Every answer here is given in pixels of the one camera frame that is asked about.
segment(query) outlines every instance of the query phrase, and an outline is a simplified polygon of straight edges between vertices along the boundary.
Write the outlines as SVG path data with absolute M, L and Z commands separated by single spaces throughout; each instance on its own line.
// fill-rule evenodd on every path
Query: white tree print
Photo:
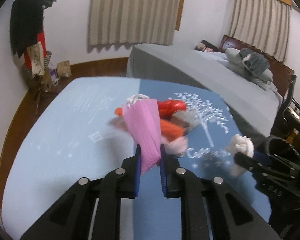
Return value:
M 178 96 L 178 100 L 182 100 L 187 105 L 187 111 L 195 109 L 197 111 L 196 117 L 199 118 L 202 128 L 204 129 L 210 146 L 214 147 L 211 135 L 208 130 L 208 121 L 210 123 L 217 123 L 221 128 L 225 130 L 225 133 L 229 132 L 228 127 L 225 126 L 225 122 L 228 122 L 224 115 L 223 110 L 212 106 L 209 100 L 202 101 L 199 98 L 200 95 L 184 93 L 175 93 Z

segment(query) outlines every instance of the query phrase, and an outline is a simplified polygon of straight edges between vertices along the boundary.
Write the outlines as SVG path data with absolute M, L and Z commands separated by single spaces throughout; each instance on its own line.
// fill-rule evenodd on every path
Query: striped curtain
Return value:
M 290 25 L 290 6 L 279 0 L 232 0 L 227 35 L 283 62 Z
M 90 44 L 171 45 L 179 0 L 92 0 Z

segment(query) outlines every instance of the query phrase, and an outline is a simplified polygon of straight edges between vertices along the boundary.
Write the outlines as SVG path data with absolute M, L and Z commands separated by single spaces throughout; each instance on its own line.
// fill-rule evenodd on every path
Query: gray bed sheet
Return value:
M 256 147 L 270 135 L 282 97 L 227 69 L 225 60 L 177 46 L 139 44 L 129 56 L 127 76 L 191 85 L 219 94 L 242 135 L 251 138 Z

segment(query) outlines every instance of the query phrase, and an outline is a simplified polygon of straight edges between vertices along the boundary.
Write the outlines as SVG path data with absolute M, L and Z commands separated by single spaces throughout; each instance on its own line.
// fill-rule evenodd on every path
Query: metal rivet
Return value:
M 123 175 L 126 173 L 126 170 L 123 169 L 123 168 L 118 168 L 115 170 L 115 173 L 118 174 L 118 175 Z
M 88 181 L 89 180 L 87 178 L 81 178 L 81 179 L 78 180 L 78 183 L 80 185 L 86 185 L 88 183 Z
M 186 169 L 184 169 L 184 168 L 177 168 L 176 169 L 176 173 L 178 173 L 178 174 L 185 174 L 186 173 Z
M 217 184 L 222 184 L 222 183 L 223 183 L 223 179 L 220 178 L 220 177 L 215 177 L 215 178 L 213 179 L 213 181 L 214 181 L 215 183 L 217 183 Z

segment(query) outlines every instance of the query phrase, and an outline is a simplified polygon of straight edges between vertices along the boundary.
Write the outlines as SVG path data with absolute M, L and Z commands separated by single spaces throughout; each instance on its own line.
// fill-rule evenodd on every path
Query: beige curtain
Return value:
M 179 0 L 92 0 L 90 44 L 171 45 Z
M 279 0 L 232 0 L 227 35 L 248 43 L 278 61 L 286 56 L 290 6 Z

